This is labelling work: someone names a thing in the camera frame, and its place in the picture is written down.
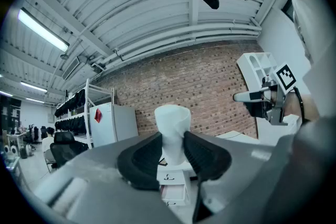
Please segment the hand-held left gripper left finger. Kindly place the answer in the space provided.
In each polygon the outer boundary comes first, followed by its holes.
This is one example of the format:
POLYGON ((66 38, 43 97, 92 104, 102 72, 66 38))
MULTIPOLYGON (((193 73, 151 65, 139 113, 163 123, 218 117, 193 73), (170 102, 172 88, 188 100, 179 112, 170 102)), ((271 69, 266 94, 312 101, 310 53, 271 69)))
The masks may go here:
POLYGON ((117 169, 122 178, 139 190, 159 190, 157 180, 162 156, 162 134, 154 135, 124 149, 117 158, 117 169))

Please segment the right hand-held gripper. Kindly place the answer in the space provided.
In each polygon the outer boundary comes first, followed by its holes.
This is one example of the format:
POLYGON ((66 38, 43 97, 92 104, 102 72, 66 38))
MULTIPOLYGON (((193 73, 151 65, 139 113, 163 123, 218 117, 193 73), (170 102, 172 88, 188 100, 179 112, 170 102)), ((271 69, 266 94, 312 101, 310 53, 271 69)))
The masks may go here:
POLYGON ((258 91, 235 93, 233 100, 243 102, 250 116, 264 118, 271 125, 287 126, 284 122, 284 107, 287 95, 296 91, 296 78, 286 62, 262 79, 262 88, 258 91))

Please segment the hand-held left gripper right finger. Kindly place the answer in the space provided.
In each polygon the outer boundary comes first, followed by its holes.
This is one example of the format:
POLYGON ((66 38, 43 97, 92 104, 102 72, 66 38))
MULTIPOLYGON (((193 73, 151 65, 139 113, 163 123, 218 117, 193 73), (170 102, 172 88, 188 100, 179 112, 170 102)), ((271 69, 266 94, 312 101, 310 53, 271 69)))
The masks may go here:
POLYGON ((219 179, 232 163, 226 149, 189 131, 184 133, 183 148, 199 181, 219 179))

